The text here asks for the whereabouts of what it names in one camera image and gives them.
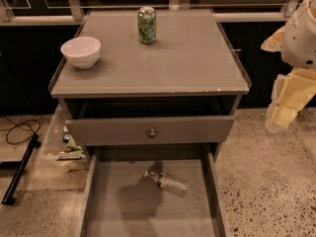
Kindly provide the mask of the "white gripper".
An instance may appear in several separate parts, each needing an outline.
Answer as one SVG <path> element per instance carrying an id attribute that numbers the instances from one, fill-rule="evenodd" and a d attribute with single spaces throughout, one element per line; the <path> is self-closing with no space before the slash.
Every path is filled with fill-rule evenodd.
<path id="1" fill-rule="evenodd" d="M 284 27 L 279 28 L 261 45 L 268 52 L 281 50 Z M 265 127 L 271 133 L 289 127 L 309 101 L 316 95 L 316 70 L 294 67 L 287 75 L 279 74 L 275 80 L 272 101 L 266 113 Z"/>

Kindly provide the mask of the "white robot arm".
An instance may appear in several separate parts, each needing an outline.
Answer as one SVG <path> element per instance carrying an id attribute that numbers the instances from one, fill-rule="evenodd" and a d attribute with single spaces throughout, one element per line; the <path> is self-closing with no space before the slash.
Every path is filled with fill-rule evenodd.
<path id="1" fill-rule="evenodd" d="M 316 96 L 316 0 L 303 0 L 261 49 L 279 52 L 281 60 L 292 67 L 287 75 L 276 77 L 266 113 L 267 131 L 278 133 Z"/>

